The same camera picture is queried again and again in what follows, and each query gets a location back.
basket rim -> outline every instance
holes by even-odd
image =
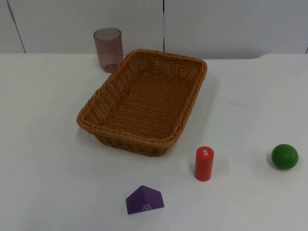
[[[150,145],[152,147],[157,147],[157,148],[168,148],[177,141],[181,132],[184,130],[184,126],[186,124],[185,123],[185,114],[186,113],[183,113],[183,115],[180,117],[180,119],[178,120],[178,123],[174,127],[174,131],[172,132],[172,134],[170,134],[170,136],[162,138],[162,139],[146,138],[146,137],[143,137],[143,136],[131,134],[129,132],[123,132],[123,131],[120,131],[120,130],[110,129],[110,128],[107,128],[107,127],[104,127],[104,126],[99,126],[99,125],[96,125],[96,124],[93,124],[93,123],[89,123],[88,121],[85,120],[85,117],[87,115],[85,112],[89,111],[92,103],[95,102],[97,99],[99,99],[100,89],[105,84],[108,84],[111,77],[115,78],[116,76],[120,75],[123,67],[127,64],[127,62],[129,62],[135,56],[135,54],[137,54],[139,52],[155,53],[156,55],[161,55],[161,56],[165,56],[165,57],[172,57],[172,58],[177,58],[177,59],[181,59],[181,60],[198,62],[202,65],[202,70],[201,70],[199,75],[201,75],[203,77],[203,79],[205,78],[205,75],[206,75],[206,72],[207,72],[207,64],[206,64],[205,61],[203,61],[199,58],[194,58],[194,57],[191,57],[191,56],[185,56],[185,55],[179,55],[179,54],[173,54],[173,53],[168,53],[168,52],[152,51],[152,50],[147,50],[147,49],[137,49],[135,51],[131,51],[129,54],[127,54],[127,56],[122,61],[122,63],[113,71],[113,73],[109,76],[109,78],[103,83],[103,85],[100,86],[95,91],[95,93],[90,97],[90,99],[87,101],[85,106],[80,110],[80,112],[78,113],[78,116],[77,116],[77,124],[80,127],[82,127],[84,130],[88,131],[89,133],[91,133],[93,135],[98,135],[98,136],[104,135],[104,136],[107,136],[107,137],[110,137],[110,138],[113,138],[113,139],[123,140],[125,142],[130,142],[130,143],[135,143],[135,144],[142,143],[142,145]],[[196,83],[194,84],[194,86],[192,88],[193,90],[191,91],[189,97],[187,98],[187,104],[185,104],[185,106],[183,107],[184,111],[187,111],[187,109],[189,108],[189,106],[192,103],[193,94],[197,90],[197,87],[196,87],[197,84],[198,84],[198,82],[196,81]]]

table surface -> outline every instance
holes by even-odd
[[[0,54],[0,226],[8,231],[304,231],[308,55],[207,60],[186,128],[162,157],[107,147],[76,116],[108,74],[94,54]],[[299,163],[270,163],[289,143]],[[212,178],[195,151],[215,150]],[[165,208],[127,215],[140,185]]]

purple triangular block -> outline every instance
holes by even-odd
[[[160,191],[142,185],[126,198],[126,207],[127,213],[133,214],[165,206]]]

wicker basket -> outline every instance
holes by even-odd
[[[184,130],[206,71],[197,58],[133,51],[81,109],[77,123],[105,145],[163,155]]]

green sphere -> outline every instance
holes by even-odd
[[[296,149],[289,144],[279,144],[273,149],[271,159],[277,168],[290,169],[297,164],[298,153]]]

